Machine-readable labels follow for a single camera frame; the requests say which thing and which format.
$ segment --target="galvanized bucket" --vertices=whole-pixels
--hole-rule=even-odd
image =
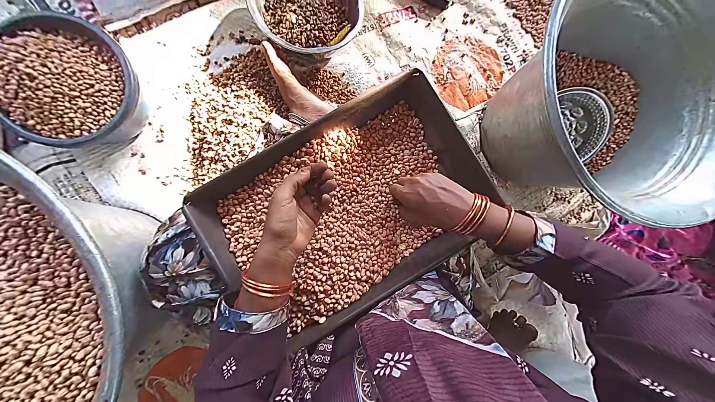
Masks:
[[[584,187],[644,225],[715,219],[715,2],[556,0],[543,49],[490,100],[481,149],[524,185]],[[631,140],[590,175],[561,124],[556,53],[613,62],[641,87]]]
[[[0,182],[39,207],[83,260],[97,294],[104,329],[102,369],[94,400],[115,402],[125,358],[154,323],[161,322],[139,280],[141,253],[159,222],[130,210],[61,198],[43,179],[2,151]]]

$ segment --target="small steel bowl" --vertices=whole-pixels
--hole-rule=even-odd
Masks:
[[[250,12],[251,17],[253,17],[253,21],[258,26],[258,29],[260,29],[268,39],[270,39],[273,43],[276,43],[278,46],[281,46],[283,49],[316,59],[327,59],[332,56],[336,50],[350,43],[350,41],[358,35],[360,28],[363,26],[363,19],[365,17],[365,5],[363,4],[363,0],[342,0],[344,5],[347,7],[347,21],[350,22],[350,31],[347,35],[345,35],[345,38],[342,38],[342,41],[339,41],[331,46],[307,48],[295,46],[270,30],[266,21],[263,19],[265,0],[247,0],[246,2],[248,4],[248,11]]]
[[[556,94],[561,124],[578,158],[586,163],[606,145],[613,131],[613,105],[593,88],[573,87]]]

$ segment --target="floral print fabric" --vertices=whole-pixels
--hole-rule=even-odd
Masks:
[[[192,325],[212,321],[216,301],[225,291],[181,210],[157,229],[139,274],[154,307]]]

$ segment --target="metal tray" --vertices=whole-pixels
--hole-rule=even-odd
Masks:
[[[216,212],[217,201],[251,183],[256,176],[271,168],[283,156],[291,155],[323,132],[335,127],[361,127],[403,99],[420,118],[424,126],[425,142],[437,155],[440,171],[470,191],[487,195],[495,204],[504,205],[493,182],[479,164],[474,151],[424,73],[419,69],[411,69],[381,87],[364,92],[358,98],[273,144],[184,198],[184,214],[229,289],[240,289],[241,276],[235,257],[228,250],[229,242]],[[429,272],[473,241],[473,237],[453,233],[432,239],[409,257],[403,258],[382,282],[371,286],[361,299],[331,315],[323,324],[312,325],[289,338],[289,350],[295,351],[310,345],[331,334],[341,325],[354,322],[380,301]]]

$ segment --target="orange bangle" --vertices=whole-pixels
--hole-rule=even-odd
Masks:
[[[261,296],[262,298],[282,298],[283,296],[288,296],[292,292],[291,290],[288,290],[287,292],[283,293],[266,293],[262,292],[260,290],[251,288],[250,286],[247,286],[246,283],[243,283],[243,288],[245,290],[248,290],[249,293],[253,293],[256,296]]]
[[[285,292],[293,287],[292,283],[288,283],[287,285],[269,285],[267,283],[256,282],[246,275],[246,271],[241,273],[241,281],[252,288],[263,290],[265,292]]]
[[[487,217],[487,212],[489,212],[489,207],[491,207],[491,200],[489,199],[489,197],[486,197],[484,195],[482,197],[485,202],[483,203],[482,208],[479,210],[477,220],[475,220],[474,223],[468,228],[468,234],[474,233],[474,231],[482,225],[482,222],[484,222],[484,219]]]
[[[506,227],[504,228],[504,232],[501,234],[501,236],[499,236],[499,240],[497,240],[496,243],[494,243],[494,246],[492,246],[492,249],[499,247],[501,242],[504,241],[504,239],[506,238],[506,234],[509,233],[509,229],[511,229],[511,223],[514,221],[514,207],[512,207],[511,205],[507,205],[506,210],[509,211],[509,218],[506,221]]]
[[[458,232],[459,229],[462,228],[462,226],[469,220],[469,217],[474,213],[474,210],[477,208],[477,202],[478,200],[478,195],[475,193],[474,194],[474,200],[472,201],[472,207],[469,209],[469,212],[467,212],[467,215],[462,219],[461,222],[459,222],[455,227],[449,229],[449,232]]]

